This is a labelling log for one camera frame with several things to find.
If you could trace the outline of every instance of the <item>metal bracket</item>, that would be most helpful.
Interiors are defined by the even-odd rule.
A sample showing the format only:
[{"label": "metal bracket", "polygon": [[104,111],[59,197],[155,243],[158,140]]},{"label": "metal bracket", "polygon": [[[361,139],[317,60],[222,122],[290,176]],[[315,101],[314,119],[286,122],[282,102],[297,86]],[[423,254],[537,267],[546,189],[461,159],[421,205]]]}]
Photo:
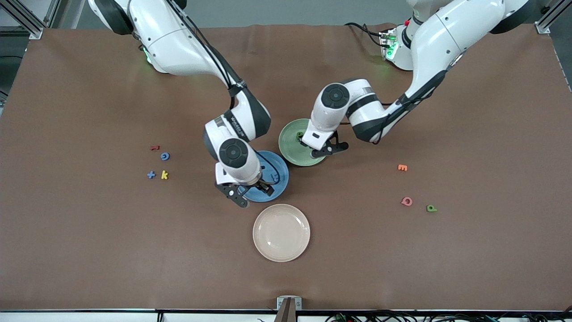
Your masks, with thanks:
[{"label": "metal bracket", "polygon": [[29,40],[40,40],[42,39],[43,28],[39,29],[39,34],[30,34]]},{"label": "metal bracket", "polygon": [[294,296],[294,295],[283,295],[283,296],[277,297],[276,298],[276,309],[277,310],[280,310],[282,303],[286,299],[293,299],[294,300],[293,303],[294,303],[294,307],[296,308],[296,311],[302,310],[302,298],[300,296]]},{"label": "metal bracket", "polygon": [[534,22],[534,27],[537,29],[538,34],[550,34],[550,28],[546,27],[541,29],[541,27],[538,25],[538,21]]}]

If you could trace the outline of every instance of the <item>metal frame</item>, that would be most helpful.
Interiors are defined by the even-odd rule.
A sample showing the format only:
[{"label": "metal frame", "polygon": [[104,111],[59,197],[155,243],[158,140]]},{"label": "metal frame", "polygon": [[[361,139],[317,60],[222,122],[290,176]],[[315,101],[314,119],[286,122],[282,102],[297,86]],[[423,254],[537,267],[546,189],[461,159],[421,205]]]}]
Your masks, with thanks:
[{"label": "metal frame", "polygon": [[0,0],[0,6],[30,33],[30,39],[42,38],[47,26],[19,0]]},{"label": "metal frame", "polygon": [[539,34],[549,34],[550,25],[572,4],[572,0],[558,0],[555,1],[555,5],[550,7],[550,10],[540,18],[539,21],[535,22],[537,32]]}]

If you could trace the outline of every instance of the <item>blue plate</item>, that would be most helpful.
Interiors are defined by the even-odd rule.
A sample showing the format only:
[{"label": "blue plate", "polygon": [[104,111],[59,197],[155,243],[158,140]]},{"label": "blue plate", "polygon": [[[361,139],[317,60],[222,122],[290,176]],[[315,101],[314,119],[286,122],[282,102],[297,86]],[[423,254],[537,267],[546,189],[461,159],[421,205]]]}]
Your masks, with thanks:
[{"label": "blue plate", "polygon": [[[280,181],[277,184],[274,184],[272,187],[274,188],[274,193],[272,195],[266,195],[264,192],[258,190],[257,188],[250,188],[247,193],[244,194],[246,199],[254,202],[268,202],[278,198],[288,185],[288,179],[290,178],[290,173],[288,171],[288,166],[286,162],[276,153],[270,151],[258,151],[263,157],[266,158],[269,162],[271,162],[274,167],[278,170],[280,174]],[[262,169],[262,180],[266,182],[276,182],[278,180],[278,176],[276,175],[276,170],[268,163],[266,160],[258,156],[258,160],[260,160],[260,165],[264,167]],[[239,187],[239,191],[242,193],[244,191],[243,187]]]}]

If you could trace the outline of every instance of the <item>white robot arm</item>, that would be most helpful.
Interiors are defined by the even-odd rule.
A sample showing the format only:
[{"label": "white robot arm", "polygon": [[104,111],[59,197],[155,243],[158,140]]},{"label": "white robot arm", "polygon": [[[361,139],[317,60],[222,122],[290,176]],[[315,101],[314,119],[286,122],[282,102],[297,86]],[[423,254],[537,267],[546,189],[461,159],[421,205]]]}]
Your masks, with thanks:
[{"label": "white robot arm", "polygon": [[[445,74],[470,46],[526,2],[527,0],[453,0],[431,16],[416,31],[411,43],[413,79],[405,93],[387,109],[383,109],[377,97],[375,100],[372,99],[375,95],[372,93],[364,94],[361,98],[365,102],[365,98],[371,96],[369,104],[347,108],[345,115],[357,138],[377,144],[399,120],[422,100],[432,95],[435,88],[443,81]],[[315,117],[315,115],[325,115],[325,117]],[[313,134],[334,133],[337,126],[333,124],[337,122],[339,125],[338,120],[341,121],[341,118],[337,113],[332,113],[320,104],[314,105],[308,129],[301,140],[301,143],[314,149],[312,151],[314,158],[317,157],[316,151],[320,150],[321,146],[312,138],[315,138]]]},{"label": "white robot arm", "polygon": [[[405,24],[399,25],[383,35],[382,55],[402,70],[413,70],[411,53],[412,40],[419,27],[424,24],[451,0],[406,0],[413,9],[411,18]],[[505,33],[522,24],[536,8],[536,1],[508,1],[505,4],[505,16],[489,32],[492,34]]]},{"label": "white robot arm", "polygon": [[247,207],[248,201],[244,193],[239,193],[239,186],[272,194],[271,184],[261,180],[256,151],[248,144],[268,132],[270,114],[180,8],[186,0],[88,1],[109,29],[132,34],[141,41],[148,61],[157,71],[181,76],[212,74],[223,81],[231,96],[231,107],[208,122],[203,132],[205,146],[217,161],[216,187],[241,207]]}]

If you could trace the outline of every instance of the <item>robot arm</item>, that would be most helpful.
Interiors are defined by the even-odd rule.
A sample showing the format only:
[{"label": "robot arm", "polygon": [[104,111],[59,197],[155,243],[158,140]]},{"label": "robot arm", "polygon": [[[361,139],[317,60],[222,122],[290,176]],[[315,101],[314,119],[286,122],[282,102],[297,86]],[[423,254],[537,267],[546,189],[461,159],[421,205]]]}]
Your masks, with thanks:
[{"label": "robot arm", "polygon": [[148,61],[157,71],[180,76],[212,74],[223,81],[231,96],[231,107],[208,122],[203,132],[205,146],[217,161],[216,187],[241,207],[247,207],[248,201],[239,193],[239,186],[272,194],[271,184],[261,180],[260,162],[248,144],[268,132],[270,114],[179,7],[186,1],[88,1],[109,29],[118,34],[131,33],[141,41]]},{"label": "robot arm", "polygon": [[313,158],[347,150],[349,145],[338,140],[337,127],[345,116],[349,117],[360,109],[377,113],[383,111],[367,80],[352,78],[327,85],[316,98],[301,143],[313,149]]},{"label": "robot arm", "polygon": [[[411,43],[413,79],[405,93],[387,109],[381,106],[377,97],[369,104],[346,108],[345,114],[357,138],[377,144],[399,120],[432,95],[445,74],[470,46],[526,3],[527,0],[453,0],[441,8],[415,33]],[[319,142],[311,138],[316,129],[325,135],[334,133],[338,120],[341,121],[338,114],[324,109],[317,102],[302,138],[302,143],[315,150],[321,148]],[[315,117],[320,115],[320,111],[324,117]]]}]

